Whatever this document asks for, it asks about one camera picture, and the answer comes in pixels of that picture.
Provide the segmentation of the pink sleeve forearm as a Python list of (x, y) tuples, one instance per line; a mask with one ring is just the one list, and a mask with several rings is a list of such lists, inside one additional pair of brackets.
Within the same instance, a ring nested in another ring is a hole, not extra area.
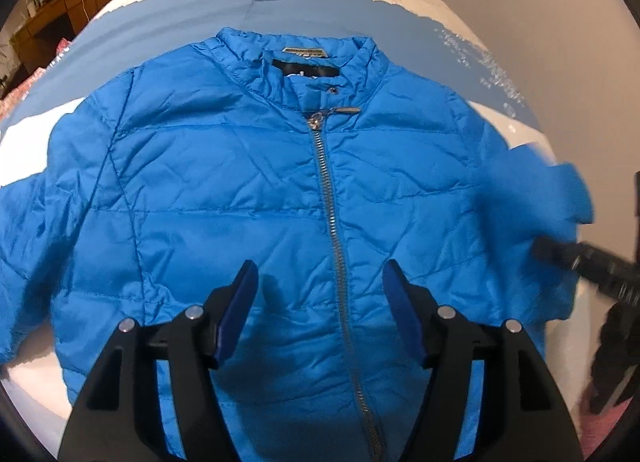
[(606, 436), (610, 434), (624, 412), (628, 408), (630, 400), (619, 404), (602, 414), (593, 414), (590, 411), (589, 396), (584, 395), (579, 408), (580, 421), (580, 445), (582, 454), (587, 459), (602, 444)]

